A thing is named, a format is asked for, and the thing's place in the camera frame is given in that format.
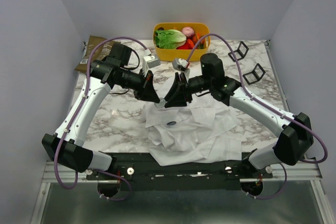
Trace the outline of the clear round brooch backing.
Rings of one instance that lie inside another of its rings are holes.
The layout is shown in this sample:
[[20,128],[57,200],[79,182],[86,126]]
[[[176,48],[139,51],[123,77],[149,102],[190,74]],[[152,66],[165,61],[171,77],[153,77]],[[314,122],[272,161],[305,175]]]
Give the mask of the clear round brooch backing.
[[163,108],[165,107],[165,104],[166,104],[166,100],[164,98],[160,98],[159,102],[155,103],[154,105],[156,108]]

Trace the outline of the white shirt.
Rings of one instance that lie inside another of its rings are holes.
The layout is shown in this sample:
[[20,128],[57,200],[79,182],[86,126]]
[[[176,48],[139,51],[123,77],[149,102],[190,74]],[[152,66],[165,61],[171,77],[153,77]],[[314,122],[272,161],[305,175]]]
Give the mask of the white shirt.
[[226,133],[237,126],[234,113],[210,95],[194,97],[179,108],[146,103],[141,120],[148,132],[149,153],[161,165],[241,160],[241,141]]

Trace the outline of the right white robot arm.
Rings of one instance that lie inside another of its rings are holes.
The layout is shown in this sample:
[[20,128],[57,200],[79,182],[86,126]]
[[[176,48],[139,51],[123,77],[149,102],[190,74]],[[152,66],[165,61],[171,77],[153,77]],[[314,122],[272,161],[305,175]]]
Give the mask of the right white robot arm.
[[275,144],[256,149],[242,161],[241,171],[249,178],[260,170],[284,163],[295,165],[313,144],[310,119],[304,113],[294,115],[261,101],[245,91],[241,83],[225,75],[223,62],[216,54],[201,56],[200,76],[186,78],[184,73],[176,73],[174,82],[165,96],[165,108],[184,107],[192,101],[192,95],[209,91],[211,96],[225,104],[248,114],[267,127],[278,138]]

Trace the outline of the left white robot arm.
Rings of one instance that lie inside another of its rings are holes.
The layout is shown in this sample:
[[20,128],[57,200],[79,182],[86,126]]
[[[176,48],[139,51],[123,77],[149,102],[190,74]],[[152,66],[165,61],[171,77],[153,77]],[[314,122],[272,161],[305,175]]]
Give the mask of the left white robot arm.
[[111,155],[88,150],[83,144],[98,108],[115,85],[133,90],[138,100],[160,101],[150,70],[160,65],[159,58],[153,56],[150,50],[145,50],[142,69],[135,73],[126,68],[131,54],[130,47],[114,43],[108,56],[90,64],[89,77],[69,114],[54,134],[45,134],[42,139],[43,147],[55,164],[80,173],[95,169],[104,179],[112,179],[116,175]]

